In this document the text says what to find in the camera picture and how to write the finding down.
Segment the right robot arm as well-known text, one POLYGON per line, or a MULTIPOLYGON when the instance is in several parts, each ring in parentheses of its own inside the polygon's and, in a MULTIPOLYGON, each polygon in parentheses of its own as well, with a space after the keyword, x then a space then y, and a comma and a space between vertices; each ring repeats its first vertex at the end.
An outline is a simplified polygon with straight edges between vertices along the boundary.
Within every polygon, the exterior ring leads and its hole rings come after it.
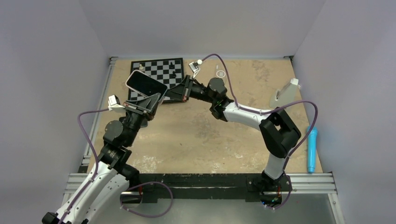
POLYGON ((263 186, 273 190, 280 185, 289 153, 301 138, 301 132, 284 109, 255 112, 251 108, 242 108, 227 96, 224 81, 216 77, 205 86, 187 76, 165 95, 183 102, 189 98, 208 102, 214 118, 259 130, 269 151, 268 162, 262 172, 263 186))

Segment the blue phone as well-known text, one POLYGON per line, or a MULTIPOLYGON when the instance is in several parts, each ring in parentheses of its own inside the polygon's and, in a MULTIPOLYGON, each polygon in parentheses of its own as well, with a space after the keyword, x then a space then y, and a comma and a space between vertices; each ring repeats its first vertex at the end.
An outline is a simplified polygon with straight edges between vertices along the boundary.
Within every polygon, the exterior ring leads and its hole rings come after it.
POLYGON ((141 128, 147 127, 147 126, 148 126, 148 122, 149 122, 149 121, 148 121, 146 118, 143 118, 142 121, 141 121, 140 127, 141 127, 141 128))

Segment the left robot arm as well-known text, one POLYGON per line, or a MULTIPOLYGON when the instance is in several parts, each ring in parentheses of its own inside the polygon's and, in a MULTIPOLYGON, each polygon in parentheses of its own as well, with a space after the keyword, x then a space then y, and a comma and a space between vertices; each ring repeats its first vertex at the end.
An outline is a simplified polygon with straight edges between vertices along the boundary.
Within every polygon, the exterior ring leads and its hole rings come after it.
POLYGON ((100 153, 93 151, 95 164, 76 192, 56 211, 42 218, 43 224, 92 224, 106 204, 124 187, 133 191, 140 184, 139 171, 128 165, 132 146, 142 122, 152 120, 162 100, 155 93, 142 100, 120 103, 117 96, 108 98, 108 111, 123 113, 105 127, 100 153))

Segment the clear phone case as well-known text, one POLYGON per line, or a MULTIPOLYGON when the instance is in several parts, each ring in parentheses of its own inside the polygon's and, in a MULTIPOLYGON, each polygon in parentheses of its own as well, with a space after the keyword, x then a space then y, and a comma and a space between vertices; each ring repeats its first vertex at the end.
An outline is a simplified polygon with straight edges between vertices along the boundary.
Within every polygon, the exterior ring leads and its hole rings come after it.
POLYGON ((215 77, 227 80, 227 73, 223 65, 215 65, 215 77))

